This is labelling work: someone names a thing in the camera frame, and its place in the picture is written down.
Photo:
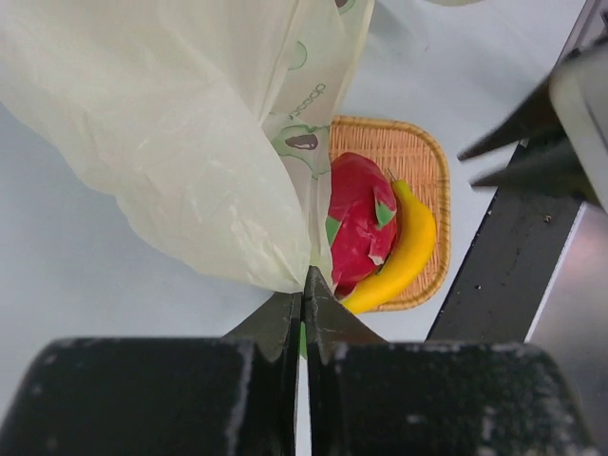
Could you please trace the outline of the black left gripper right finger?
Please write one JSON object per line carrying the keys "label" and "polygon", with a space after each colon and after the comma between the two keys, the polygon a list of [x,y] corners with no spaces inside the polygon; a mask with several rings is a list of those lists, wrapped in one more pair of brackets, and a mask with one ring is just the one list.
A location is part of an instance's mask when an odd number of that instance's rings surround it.
{"label": "black left gripper right finger", "polygon": [[349,448],[342,360],[352,347],[384,344],[336,300],[320,270],[309,268],[303,291],[313,455],[345,455]]}

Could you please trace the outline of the red fake dragon fruit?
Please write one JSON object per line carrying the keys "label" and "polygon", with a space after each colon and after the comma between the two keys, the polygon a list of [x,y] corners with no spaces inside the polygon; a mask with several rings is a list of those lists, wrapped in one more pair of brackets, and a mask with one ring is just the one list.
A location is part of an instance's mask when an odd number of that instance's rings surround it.
{"label": "red fake dragon fruit", "polygon": [[380,269],[397,235],[397,201],[372,160],[346,152],[332,162],[332,193],[326,230],[332,283],[339,297]]}

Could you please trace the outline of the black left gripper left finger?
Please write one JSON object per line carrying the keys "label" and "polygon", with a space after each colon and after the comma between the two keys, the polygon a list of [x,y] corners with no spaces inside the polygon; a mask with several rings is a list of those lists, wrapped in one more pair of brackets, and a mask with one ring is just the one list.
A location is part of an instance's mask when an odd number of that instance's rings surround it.
{"label": "black left gripper left finger", "polygon": [[294,455],[302,294],[273,294],[224,336],[243,350],[230,455]]}

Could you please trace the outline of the yellow fake banana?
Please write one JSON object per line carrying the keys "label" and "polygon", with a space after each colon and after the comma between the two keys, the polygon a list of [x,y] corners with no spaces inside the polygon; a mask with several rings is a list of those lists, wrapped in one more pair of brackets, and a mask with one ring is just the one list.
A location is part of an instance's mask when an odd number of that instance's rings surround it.
{"label": "yellow fake banana", "polygon": [[424,271],[433,253],[436,224],[431,211],[403,180],[394,180],[391,188],[398,201],[398,238],[380,272],[363,279],[342,299],[353,314],[396,298]]}

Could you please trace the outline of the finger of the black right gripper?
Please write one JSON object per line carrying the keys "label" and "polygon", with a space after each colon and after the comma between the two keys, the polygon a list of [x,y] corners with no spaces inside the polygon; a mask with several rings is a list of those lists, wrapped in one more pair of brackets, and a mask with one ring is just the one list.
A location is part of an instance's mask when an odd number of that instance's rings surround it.
{"label": "finger of the black right gripper", "polygon": [[569,140],[525,148],[506,167],[479,177],[473,188],[502,188],[555,198],[588,198],[589,179]]}
{"label": "finger of the black right gripper", "polygon": [[499,126],[462,151],[458,159],[467,161],[521,140],[555,134],[560,129],[550,100],[549,81],[543,80]]}

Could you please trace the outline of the translucent pale green plastic bag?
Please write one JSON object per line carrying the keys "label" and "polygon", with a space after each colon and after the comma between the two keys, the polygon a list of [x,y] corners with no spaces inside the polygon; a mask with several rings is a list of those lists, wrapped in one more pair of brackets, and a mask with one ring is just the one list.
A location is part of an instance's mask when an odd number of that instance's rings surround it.
{"label": "translucent pale green plastic bag", "polygon": [[330,126],[365,47],[412,63],[463,1],[5,1],[1,100],[199,273],[333,266]]}

